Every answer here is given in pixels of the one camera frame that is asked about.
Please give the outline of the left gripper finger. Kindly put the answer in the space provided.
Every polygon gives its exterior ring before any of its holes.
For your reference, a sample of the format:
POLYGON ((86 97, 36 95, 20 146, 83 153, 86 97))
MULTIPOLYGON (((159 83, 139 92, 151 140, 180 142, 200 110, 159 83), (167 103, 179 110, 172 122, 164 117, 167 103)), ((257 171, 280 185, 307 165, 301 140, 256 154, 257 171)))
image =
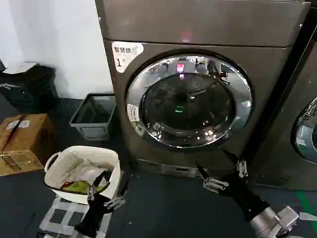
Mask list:
POLYGON ((93 201, 95 199, 95 195, 101 193, 107 188, 107 180, 106 180, 106 171, 103 171, 99 176, 96 177, 92 184, 89 184, 87 189, 87 200, 93 201), (105 180, 105 184, 98 189, 102 180, 105 180))
POLYGON ((106 208, 119 208, 125 204, 125 196, 127 194, 129 178, 124 181, 123 186, 119 190, 117 196, 104 204, 106 208))

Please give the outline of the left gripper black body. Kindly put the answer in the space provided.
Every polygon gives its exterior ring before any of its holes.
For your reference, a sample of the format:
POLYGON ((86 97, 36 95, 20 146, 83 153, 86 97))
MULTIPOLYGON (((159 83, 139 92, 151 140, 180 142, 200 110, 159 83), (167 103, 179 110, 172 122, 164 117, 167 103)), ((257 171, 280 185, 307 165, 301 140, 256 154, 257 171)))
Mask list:
POLYGON ((111 213, 112 209, 105 206, 110 199, 100 194, 95 194, 94 199, 88 200, 89 210, 83 220, 74 227, 75 238, 96 238, 101 221, 105 214, 111 213))

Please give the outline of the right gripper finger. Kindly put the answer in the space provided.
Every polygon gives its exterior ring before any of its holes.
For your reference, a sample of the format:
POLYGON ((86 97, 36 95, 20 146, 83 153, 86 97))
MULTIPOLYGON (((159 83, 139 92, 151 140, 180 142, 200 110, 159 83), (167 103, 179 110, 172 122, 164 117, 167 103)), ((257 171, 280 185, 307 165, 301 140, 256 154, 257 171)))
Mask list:
POLYGON ((221 181, 215 178, 209 177, 209 174, 205 171, 205 169, 196 162, 197 169, 203 178, 203 188, 208 191, 225 191, 227 187, 229 187, 229 183, 225 181, 221 181))
POLYGON ((239 177, 248 177, 246 160, 238 158, 235 154, 229 152, 226 149, 223 149, 222 151, 227 156, 227 158, 235 165, 239 177))

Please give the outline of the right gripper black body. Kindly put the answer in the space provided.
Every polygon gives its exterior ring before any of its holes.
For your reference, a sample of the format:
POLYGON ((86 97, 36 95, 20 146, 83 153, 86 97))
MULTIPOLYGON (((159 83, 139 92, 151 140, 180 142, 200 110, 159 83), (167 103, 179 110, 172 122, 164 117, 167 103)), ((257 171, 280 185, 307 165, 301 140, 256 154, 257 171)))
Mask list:
POLYGON ((220 191, 219 195, 231 197, 242 210, 246 222, 252 221, 253 218, 269 207, 269 204, 256 195, 237 173, 227 174, 219 180, 228 183, 228 186, 225 186, 225 189, 220 191))

